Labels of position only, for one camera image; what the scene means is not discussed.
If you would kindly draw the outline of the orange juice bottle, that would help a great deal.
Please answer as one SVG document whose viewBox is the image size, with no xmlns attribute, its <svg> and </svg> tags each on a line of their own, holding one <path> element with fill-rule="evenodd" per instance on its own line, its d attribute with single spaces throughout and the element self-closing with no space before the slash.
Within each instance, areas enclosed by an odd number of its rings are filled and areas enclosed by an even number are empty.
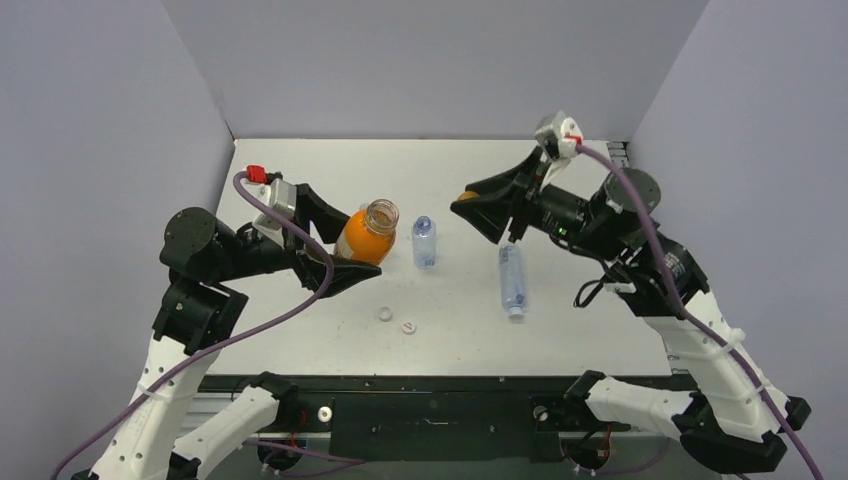
<svg viewBox="0 0 848 480">
<path fill-rule="evenodd" d="M 334 245 L 335 256 L 380 266 L 394 246 L 399 223 L 398 207 L 376 199 L 365 212 L 353 214 Z"/>
</svg>

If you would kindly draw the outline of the yellow bottle cap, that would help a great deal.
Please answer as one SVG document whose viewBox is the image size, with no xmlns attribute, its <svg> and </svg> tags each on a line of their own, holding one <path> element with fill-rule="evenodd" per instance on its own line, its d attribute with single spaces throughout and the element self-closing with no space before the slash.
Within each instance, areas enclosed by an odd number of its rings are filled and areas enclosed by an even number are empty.
<svg viewBox="0 0 848 480">
<path fill-rule="evenodd" d="M 470 199 L 473 199 L 473 198 L 477 198 L 478 196 L 479 196 L 479 194 L 477 192 L 466 190 L 458 196 L 457 200 L 458 201 L 466 201 L 466 200 L 470 200 Z"/>
</svg>

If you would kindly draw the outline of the small clear water bottle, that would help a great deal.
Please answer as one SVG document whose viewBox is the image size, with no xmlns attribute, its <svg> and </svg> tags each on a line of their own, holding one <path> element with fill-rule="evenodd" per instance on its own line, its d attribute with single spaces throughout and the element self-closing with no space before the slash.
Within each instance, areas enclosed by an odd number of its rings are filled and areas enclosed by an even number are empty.
<svg viewBox="0 0 848 480">
<path fill-rule="evenodd" d="M 505 243 L 499 248 L 498 262 L 502 307 L 511 321 L 522 322 L 526 315 L 526 285 L 519 248 Z"/>
</svg>

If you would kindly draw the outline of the labelled clear water bottle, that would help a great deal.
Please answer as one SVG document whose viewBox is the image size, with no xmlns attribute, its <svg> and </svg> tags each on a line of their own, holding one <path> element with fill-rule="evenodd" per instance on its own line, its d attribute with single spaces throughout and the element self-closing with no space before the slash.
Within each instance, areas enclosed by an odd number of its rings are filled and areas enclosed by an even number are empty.
<svg viewBox="0 0 848 480">
<path fill-rule="evenodd" d="M 419 216 L 411 227 L 413 262 L 419 269 L 435 266 L 437 257 L 437 231 L 435 222 L 428 216 Z"/>
</svg>

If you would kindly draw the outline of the white printed bottle cap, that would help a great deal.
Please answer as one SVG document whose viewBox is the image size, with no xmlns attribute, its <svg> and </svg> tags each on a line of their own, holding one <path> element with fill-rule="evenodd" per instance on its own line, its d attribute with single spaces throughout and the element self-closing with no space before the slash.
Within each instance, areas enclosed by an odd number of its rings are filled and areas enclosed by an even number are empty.
<svg viewBox="0 0 848 480">
<path fill-rule="evenodd" d="M 402 332 L 403 332 L 404 334 L 406 334 L 406 335 L 413 335 L 413 334 L 415 334 L 415 333 L 417 332 L 417 329 L 418 329 L 418 323 L 417 323 L 416 321 L 413 321 L 413 320 L 405 320 L 405 321 L 401 324 L 401 329 L 402 329 Z"/>
</svg>

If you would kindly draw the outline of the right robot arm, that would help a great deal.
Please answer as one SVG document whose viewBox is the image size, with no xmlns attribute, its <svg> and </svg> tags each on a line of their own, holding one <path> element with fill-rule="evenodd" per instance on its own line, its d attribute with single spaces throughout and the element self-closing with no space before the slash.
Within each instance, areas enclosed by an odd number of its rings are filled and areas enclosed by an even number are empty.
<svg viewBox="0 0 848 480">
<path fill-rule="evenodd" d="M 653 329 L 695 386 L 659 389 L 590 370 L 565 393 L 566 418 L 578 427 L 624 424 L 661 434 L 720 474 L 773 472 L 799 444 L 810 405 L 765 377 L 690 251 L 661 234 L 651 217 L 660 199 L 654 179 L 589 147 L 578 152 L 608 171 L 589 198 L 548 184 L 554 163 L 538 147 L 516 167 L 467 185 L 451 211 L 491 242 L 516 242 L 535 229 L 600 263 L 595 287 Z"/>
</svg>

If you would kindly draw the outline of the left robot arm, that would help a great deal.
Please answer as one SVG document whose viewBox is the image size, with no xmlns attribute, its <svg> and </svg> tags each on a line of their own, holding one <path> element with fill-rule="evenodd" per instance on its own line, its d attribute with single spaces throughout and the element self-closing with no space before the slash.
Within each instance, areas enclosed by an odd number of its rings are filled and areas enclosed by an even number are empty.
<svg viewBox="0 0 848 480">
<path fill-rule="evenodd" d="M 170 284 L 145 364 L 128 406 L 100 430 L 105 451 L 81 478 L 204 479 L 260 430 L 295 423 L 296 385 L 263 372 L 231 405 L 192 432 L 181 430 L 209 368 L 244 340 L 234 328 L 248 298 L 230 281 L 288 270 L 316 302 L 380 275 L 376 265 L 327 252 L 348 218 L 310 186 L 239 174 L 234 187 L 258 212 L 241 228 L 197 207 L 169 221 L 160 260 Z"/>
</svg>

